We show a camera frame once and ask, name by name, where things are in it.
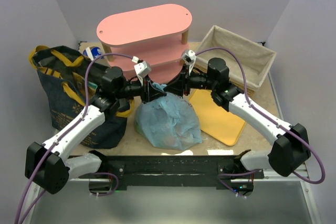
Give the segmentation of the blue plastic bag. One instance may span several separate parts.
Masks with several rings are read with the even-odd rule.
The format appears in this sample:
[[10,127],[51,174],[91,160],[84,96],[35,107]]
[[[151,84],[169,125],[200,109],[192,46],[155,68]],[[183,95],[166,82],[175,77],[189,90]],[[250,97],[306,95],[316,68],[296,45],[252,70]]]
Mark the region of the blue plastic bag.
[[141,103],[135,111],[134,124],[136,131],[156,148],[185,151],[203,141],[193,106],[169,92]]

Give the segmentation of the dark denim tote bag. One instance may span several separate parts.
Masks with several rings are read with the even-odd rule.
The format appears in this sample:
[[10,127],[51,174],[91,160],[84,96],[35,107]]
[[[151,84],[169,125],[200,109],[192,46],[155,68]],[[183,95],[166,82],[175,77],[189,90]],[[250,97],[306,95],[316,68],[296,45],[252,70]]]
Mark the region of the dark denim tote bag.
[[[42,88],[47,94],[51,124],[62,130],[85,106],[85,73],[89,71],[89,97],[97,94],[106,66],[90,59],[67,46],[49,48],[37,46],[28,60],[37,71]],[[134,109],[134,101],[127,101],[115,116],[92,131],[81,143],[95,149],[116,147],[125,134],[127,117]]]

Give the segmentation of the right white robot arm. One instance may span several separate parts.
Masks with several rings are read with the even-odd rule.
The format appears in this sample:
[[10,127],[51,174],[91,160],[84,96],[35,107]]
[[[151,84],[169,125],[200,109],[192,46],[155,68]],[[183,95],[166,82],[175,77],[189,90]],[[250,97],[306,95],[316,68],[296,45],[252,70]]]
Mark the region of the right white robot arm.
[[230,82],[229,68],[223,59],[210,59],[206,73],[195,73],[185,63],[164,91],[182,96],[191,89],[209,90],[215,104],[243,119],[270,143],[269,152],[240,154],[239,162],[245,170],[273,169],[287,177],[311,156],[306,128],[301,124],[292,126],[246,97],[242,89]]

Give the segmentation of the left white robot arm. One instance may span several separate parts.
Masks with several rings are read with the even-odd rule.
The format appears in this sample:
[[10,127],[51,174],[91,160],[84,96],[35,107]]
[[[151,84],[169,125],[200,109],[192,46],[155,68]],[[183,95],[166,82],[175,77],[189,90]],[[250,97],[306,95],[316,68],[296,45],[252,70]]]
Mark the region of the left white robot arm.
[[166,92],[152,82],[146,69],[140,70],[136,82],[129,83],[121,68],[108,68],[101,78],[101,89],[87,100],[78,116],[42,144],[34,142],[28,147],[25,164],[28,182],[55,194],[69,180],[96,173],[104,155],[93,152],[72,158],[75,147],[106,119],[115,116],[122,100],[141,97],[142,101],[150,102],[164,96]]

